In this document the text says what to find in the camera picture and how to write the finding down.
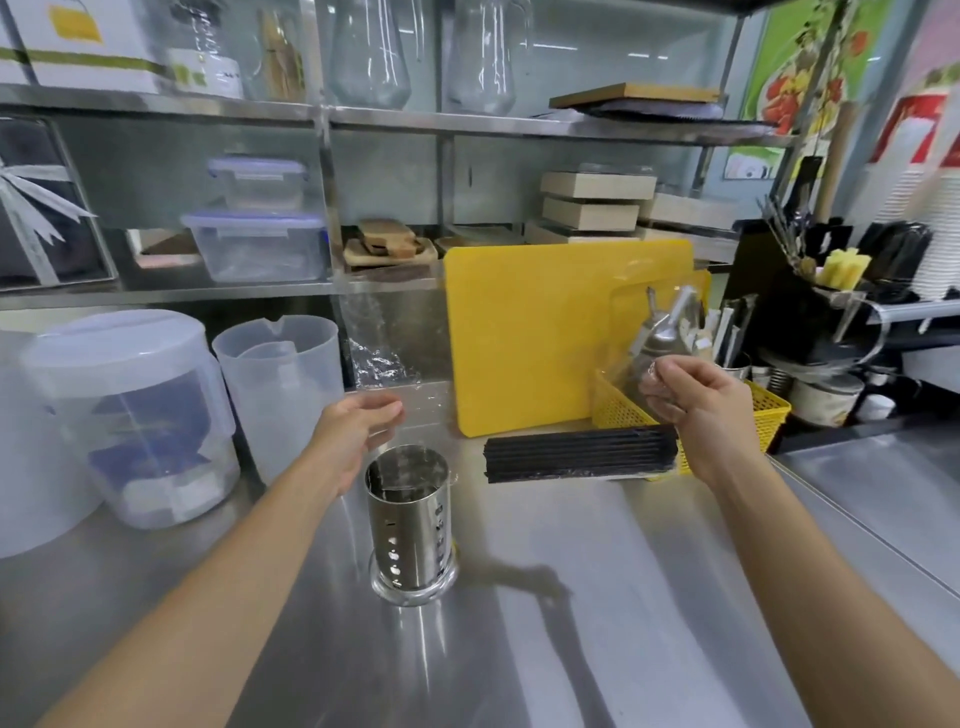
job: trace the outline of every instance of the stainless steel cylinder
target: stainless steel cylinder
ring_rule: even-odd
[[[372,575],[377,577],[374,588],[385,598],[390,597],[377,583],[400,593],[430,590],[453,568],[446,461],[432,449],[404,445],[373,460],[365,481],[373,533],[372,568],[377,571]]]

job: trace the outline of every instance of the green stripe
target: green stripe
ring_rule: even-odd
[[[62,63],[64,65],[86,65],[97,68],[124,68],[130,71],[150,71],[158,76],[166,76],[167,68],[159,63],[126,56],[97,56],[94,53],[63,53],[61,51],[27,51],[34,63]]]
[[[17,63],[29,62],[27,54],[15,48],[0,48],[0,61],[16,61]]]

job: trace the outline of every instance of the plastic container with lid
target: plastic container with lid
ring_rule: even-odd
[[[227,389],[196,319],[159,309],[96,314],[39,335],[21,363],[129,525],[189,521],[236,483]]]
[[[298,210],[303,206],[306,167],[293,159],[216,157],[207,169],[221,181],[230,209]]]
[[[34,336],[0,331],[0,558],[46,544],[103,502],[20,369]]]
[[[310,442],[324,407],[344,395],[337,325],[319,316],[257,319],[228,328],[213,350],[269,485]]]
[[[319,215],[206,210],[183,215],[180,221],[193,231],[210,277],[221,283],[325,276],[329,250]]]

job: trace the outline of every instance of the rolling pin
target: rolling pin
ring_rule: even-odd
[[[845,101],[837,111],[837,123],[833,125],[827,163],[824,165],[824,176],[820,180],[820,191],[817,194],[817,205],[813,208],[815,223],[828,223],[830,220],[833,198],[836,197],[844,158],[847,156],[847,147],[850,145],[851,131],[859,112],[860,105],[855,101]]]

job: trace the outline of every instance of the basket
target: basket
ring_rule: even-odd
[[[751,394],[754,396],[754,420],[756,421],[756,435],[760,440],[760,449],[764,452],[773,442],[777,430],[790,413],[790,402],[772,395],[762,387],[751,381]],[[593,426],[601,429],[612,427],[637,427],[640,425],[656,425],[657,421],[631,402],[623,392],[611,384],[597,371],[594,375],[593,392]],[[690,466],[686,463],[684,447],[680,446],[680,473],[689,473]]]

